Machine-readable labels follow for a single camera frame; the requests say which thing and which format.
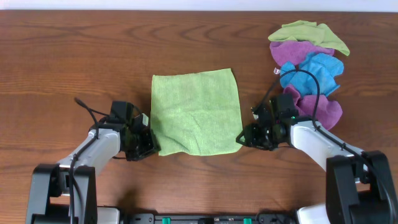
yellow-green towel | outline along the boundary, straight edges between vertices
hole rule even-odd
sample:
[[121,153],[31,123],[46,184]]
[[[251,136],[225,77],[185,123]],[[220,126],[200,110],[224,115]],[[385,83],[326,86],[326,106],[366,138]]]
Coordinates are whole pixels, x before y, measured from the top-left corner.
[[231,69],[152,78],[151,128],[160,156],[210,156],[238,151],[242,131],[238,88]]
[[334,34],[326,24],[317,25],[316,22],[296,21],[284,24],[282,28],[271,34],[270,41],[308,40],[313,45],[332,48],[349,55],[349,49],[340,38]]

wood grain surface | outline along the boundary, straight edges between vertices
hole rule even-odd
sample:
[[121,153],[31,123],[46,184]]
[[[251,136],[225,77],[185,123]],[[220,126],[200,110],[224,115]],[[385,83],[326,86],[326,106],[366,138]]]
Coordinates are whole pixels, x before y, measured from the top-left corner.
[[[86,138],[89,114],[127,100],[150,114],[152,75],[232,68],[243,124],[275,80],[268,35],[296,20],[324,22],[349,47],[343,108],[331,131],[387,154],[398,181],[398,14],[335,12],[0,12],[0,223],[23,223],[33,168]],[[275,94],[281,92],[279,87]],[[110,161],[99,205],[159,213],[257,213],[325,200],[325,173],[307,155],[243,147],[222,156]],[[68,202],[68,198],[57,198]]]

black metal bracket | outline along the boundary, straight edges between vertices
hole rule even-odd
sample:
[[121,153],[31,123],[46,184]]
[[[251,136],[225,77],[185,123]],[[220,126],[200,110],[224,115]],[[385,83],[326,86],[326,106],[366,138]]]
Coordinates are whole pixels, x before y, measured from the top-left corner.
[[[50,197],[59,197],[60,173],[58,164],[39,164],[33,171],[25,224],[68,223],[69,205],[50,203]],[[75,169],[75,222],[97,222],[95,168],[80,166]]]
[[278,144],[290,141],[289,127],[292,119],[299,115],[291,94],[281,94],[271,98],[271,110],[261,103],[252,113],[256,123],[247,125],[236,142],[247,147],[273,151]]
[[[365,152],[363,157],[377,170],[397,210],[397,196],[387,157],[379,152]],[[358,192],[355,178],[370,184]],[[388,223],[389,206],[381,180],[363,172],[363,163],[355,157],[335,156],[326,160],[326,212],[331,224]]]
[[128,161],[139,161],[156,152],[160,147],[151,129],[145,123],[144,114],[133,116],[134,105],[124,101],[113,101],[109,122],[124,123],[120,131],[121,151],[126,153]]

black cable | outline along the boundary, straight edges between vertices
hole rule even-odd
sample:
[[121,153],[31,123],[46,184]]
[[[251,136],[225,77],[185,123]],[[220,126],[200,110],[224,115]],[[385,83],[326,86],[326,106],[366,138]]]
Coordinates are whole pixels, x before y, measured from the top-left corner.
[[378,171],[365,159],[363,158],[360,154],[358,154],[357,152],[355,152],[354,150],[350,149],[349,147],[347,147],[346,143],[340,143],[339,141],[337,141],[335,138],[329,136],[326,132],[324,132],[321,129],[321,126],[318,126],[316,124],[316,113],[317,113],[317,109],[318,109],[318,102],[319,102],[319,97],[320,97],[320,86],[318,83],[317,78],[310,72],[306,71],[306,70],[301,70],[301,69],[294,69],[294,70],[289,70],[283,74],[281,74],[279,76],[279,78],[271,85],[271,87],[268,89],[266,95],[264,96],[264,98],[261,100],[261,102],[252,110],[252,111],[257,111],[257,109],[265,102],[266,99],[268,99],[269,94],[271,93],[271,91],[275,88],[275,86],[279,83],[279,80],[281,78],[283,78],[285,75],[292,73],[292,72],[304,72],[307,73],[308,75],[310,75],[313,80],[315,81],[315,83],[317,84],[317,99],[315,100],[315,105],[314,105],[314,109],[313,109],[313,113],[312,113],[312,124],[315,128],[314,131],[319,131],[319,133],[323,134],[324,137],[326,137],[327,139],[331,140],[332,142],[334,142],[335,144],[337,144],[339,147],[341,147],[342,149],[345,149],[346,151],[348,151],[349,153],[351,153],[352,155],[354,155],[354,157],[356,157],[357,159],[359,159],[361,162],[363,162],[364,165],[366,165],[369,169],[370,172],[373,173],[373,175],[375,176],[376,179],[380,180],[379,183],[383,189],[383,191],[386,193],[386,197],[387,197],[387,201],[389,204],[389,223],[393,224],[394,223],[394,219],[396,218],[396,210],[394,208],[394,204],[392,203],[392,197],[390,195],[390,192],[387,190],[386,185],[385,185],[385,180],[379,175]]
[[142,111],[141,111],[138,107],[136,107],[136,106],[133,105],[133,109],[136,109],[136,110],[138,111],[139,114],[142,114]]
[[131,128],[131,125],[124,119],[122,118],[118,112],[116,112],[114,109],[111,109],[111,112],[114,113],[115,117],[117,117],[118,119],[120,119],[128,128]]
[[108,121],[108,119],[109,119],[109,116],[103,116],[101,119],[98,120],[98,123],[99,124],[103,124],[106,121]]
[[126,157],[117,157],[117,156],[113,156],[112,159],[127,159]]
[[100,115],[109,116],[109,114],[102,113],[102,112],[96,111],[96,110],[94,110],[94,109],[91,109],[91,108],[90,108],[90,110],[91,110],[92,112],[94,112],[94,113],[98,113],[98,114],[100,114]]
[[74,196],[74,192],[73,192],[73,186],[76,185],[75,179],[73,178],[73,170],[74,170],[74,166],[76,164],[76,161],[78,160],[79,156],[93,143],[95,142],[95,140],[98,139],[98,131],[99,131],[99,127],[98,127],[98,121],[95,118],[94,114],[93,114],[93,109],[89,108],[84,102],[82,102],[81,100],[79,100],[78,98],[75,98],[75,102],[84,107],[89,114],[91,115],[91,117],[94,120],[94,124],[95,124],[95,135],[92,139],[90,139],[90,141],[85,144],[78,152],[76,152],[73,157],[72,157],[72,161],[70,163],[70,168],[69,168],[69,204],[70,204],[70,224],[74,224],[74,218],[75,218],[75,196]]

